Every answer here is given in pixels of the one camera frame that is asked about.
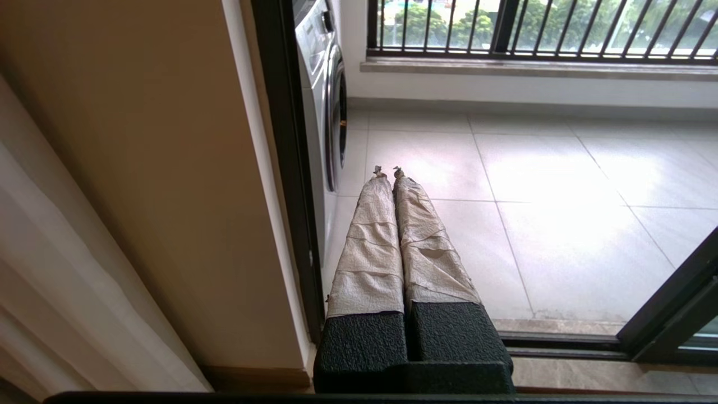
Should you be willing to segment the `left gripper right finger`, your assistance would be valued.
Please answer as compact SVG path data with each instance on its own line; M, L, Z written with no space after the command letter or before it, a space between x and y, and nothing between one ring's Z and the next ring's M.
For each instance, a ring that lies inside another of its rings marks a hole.
M424 188L397 167L393 197L403 259L411 353L420 361L513 361Z

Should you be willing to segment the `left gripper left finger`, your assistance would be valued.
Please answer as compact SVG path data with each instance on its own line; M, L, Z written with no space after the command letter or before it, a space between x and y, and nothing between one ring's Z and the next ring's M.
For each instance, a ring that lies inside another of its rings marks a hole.
M362 187L328 294L316 389L391 389L408 363L404 274L392 184L381 166Z

